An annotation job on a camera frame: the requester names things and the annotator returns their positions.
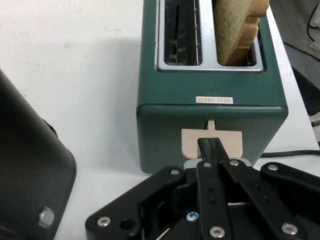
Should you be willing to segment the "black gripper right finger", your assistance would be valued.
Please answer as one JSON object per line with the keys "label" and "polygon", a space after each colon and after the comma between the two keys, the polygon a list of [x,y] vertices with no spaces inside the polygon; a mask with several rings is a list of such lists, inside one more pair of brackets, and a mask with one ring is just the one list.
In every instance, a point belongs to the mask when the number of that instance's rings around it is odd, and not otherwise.
{"label": "black gripper right finger", "polygon": [[210,138],[212,163],[226,183],[234,240],[318,240],[320,178],[276,162],[260,170],[230,159]]}

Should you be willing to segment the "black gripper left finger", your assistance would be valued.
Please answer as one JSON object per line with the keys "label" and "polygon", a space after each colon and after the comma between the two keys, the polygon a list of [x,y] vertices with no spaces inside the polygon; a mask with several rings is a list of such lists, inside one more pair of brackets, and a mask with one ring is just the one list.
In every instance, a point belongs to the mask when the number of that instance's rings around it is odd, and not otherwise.
{"label": "black gripper left finger", "polygon": [[198,141],[195,168],[168,166],[119,196],[85,222],[89,240],[230,240],[233,228],[217,138]]}

